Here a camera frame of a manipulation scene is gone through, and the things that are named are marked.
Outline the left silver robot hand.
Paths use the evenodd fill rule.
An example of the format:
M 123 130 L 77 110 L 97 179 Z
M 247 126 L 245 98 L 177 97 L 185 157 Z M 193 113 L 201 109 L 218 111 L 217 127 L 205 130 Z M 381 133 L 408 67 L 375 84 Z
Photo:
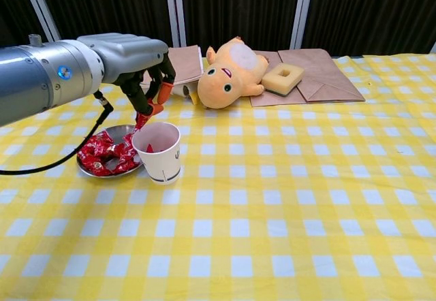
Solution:
M 82 35 L 78 41 L 99 56 L 102 82 L 119 86 L 138 118 L 163 110 L 176 78 L 165 42 L 124 33 Z

